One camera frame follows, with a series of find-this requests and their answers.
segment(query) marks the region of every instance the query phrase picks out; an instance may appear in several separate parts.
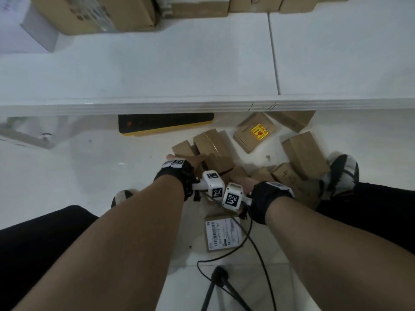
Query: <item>yellow warning label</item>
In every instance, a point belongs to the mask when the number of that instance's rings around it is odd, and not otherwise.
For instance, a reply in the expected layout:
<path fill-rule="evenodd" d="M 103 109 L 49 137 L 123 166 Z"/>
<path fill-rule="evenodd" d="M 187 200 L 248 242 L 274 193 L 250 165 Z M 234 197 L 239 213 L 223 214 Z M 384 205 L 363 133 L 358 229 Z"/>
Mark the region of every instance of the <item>yellow warning label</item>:
<path fill-rule="evenodd" d="M 266 137 L 269 132 L 260 124 L 258 124 L 255 128 L 251 130 L 251 132 L 259 139 L 262 140 Z"/>

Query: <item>barcode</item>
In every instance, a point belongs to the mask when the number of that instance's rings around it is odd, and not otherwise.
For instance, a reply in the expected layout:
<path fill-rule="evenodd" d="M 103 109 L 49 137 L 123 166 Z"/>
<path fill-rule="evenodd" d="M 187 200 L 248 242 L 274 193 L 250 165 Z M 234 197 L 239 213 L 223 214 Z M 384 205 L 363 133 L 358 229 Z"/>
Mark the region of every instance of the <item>barcode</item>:
<path fill-rule="evenodd" d="M 213 234 L 213 244 L 217 246 L 217 235 L 216 235 L 216 225 L 215 222 L 212 222 L 212 234 Z"/>

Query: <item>white tile floor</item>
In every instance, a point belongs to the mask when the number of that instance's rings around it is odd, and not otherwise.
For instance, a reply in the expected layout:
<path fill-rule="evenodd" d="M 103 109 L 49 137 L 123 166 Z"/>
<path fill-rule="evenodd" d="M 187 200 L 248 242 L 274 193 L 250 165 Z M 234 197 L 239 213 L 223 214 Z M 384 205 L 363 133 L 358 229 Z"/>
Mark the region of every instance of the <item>white tile floor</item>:
<path fill-rule="evenodd" d="M 100 216 L 119 190 L 150 184 L 173 145 L 212 128 L 225 131 L 235 162 L 248 172 L 285 162 L 280 141 L 294 135 L 285 127 L 251 154 L 231 139 L 236 125 L 247 116 L 221 113 L 208 126 L 140 138 L 120 135 L 117 116 L 30 118 L 20 130 L 36 136 L 52 133 L 57 146 L 46 151 L 0 142 L 0 228 L 72 204 Z M 355 156 L 361 181 L 415 189 L 415 110 L 319 111 L 306 130 L 313 132 L 327 156 L 334 151 Z M 185 204 L 158 311 L 201 307 L 208 282 L 195 264 L 217 255 L 206 253 L 204 214 L 203 203 Z M 267 228 L 254 224 L 252 238 L 267 264 L 278 310 L 293 311 L 295 305 L 297 311 L 316 310 L 298 278 L 292 281 L 287 259 Z M 271 310 L 266 280 L 251 245 L 216 264 L 226 266 L 231 282 L 253 310 Z M 203 267 L 208 274 L 213 268 Z M 210 309 L 240 307 L 226 294 L 215 292 Z"/>

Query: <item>forearm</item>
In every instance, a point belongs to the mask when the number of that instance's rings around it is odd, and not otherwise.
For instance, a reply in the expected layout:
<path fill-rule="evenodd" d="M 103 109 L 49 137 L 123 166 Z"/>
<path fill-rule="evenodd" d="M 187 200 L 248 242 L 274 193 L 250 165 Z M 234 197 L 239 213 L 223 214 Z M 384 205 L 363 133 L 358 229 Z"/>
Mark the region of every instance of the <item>forearm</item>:
<path fill-rule="evenodd" d="M 15 310 L 153 310 L 183 208 L 166 175 L 87 229 Z"/>
<path fill-rule="evenodd" d="M 266 223 L 323 310 L 414 310 L 415 256 L 280 197 Z"/>

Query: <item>black and white shoe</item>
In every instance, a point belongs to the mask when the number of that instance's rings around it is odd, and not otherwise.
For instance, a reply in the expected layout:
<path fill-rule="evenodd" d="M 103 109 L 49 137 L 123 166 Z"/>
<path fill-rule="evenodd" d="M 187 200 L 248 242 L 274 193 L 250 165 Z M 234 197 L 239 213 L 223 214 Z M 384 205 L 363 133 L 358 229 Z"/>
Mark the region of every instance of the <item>black and white shoe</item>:
<path fill-rule="evenodd" d="M 126 199 L 131 198 L 134 195 L 132 190 L 122 190 L 118 192 L 112 199 L 111 208 L 124 202 Z"/>
<path fill-rule="evenodd" d="M 321 179 L 321 199 L 329 200 L 353 190 L 359 182 L 359 166 L 350 155 L 340 155 L 330 164 L 330 172 Z"/>

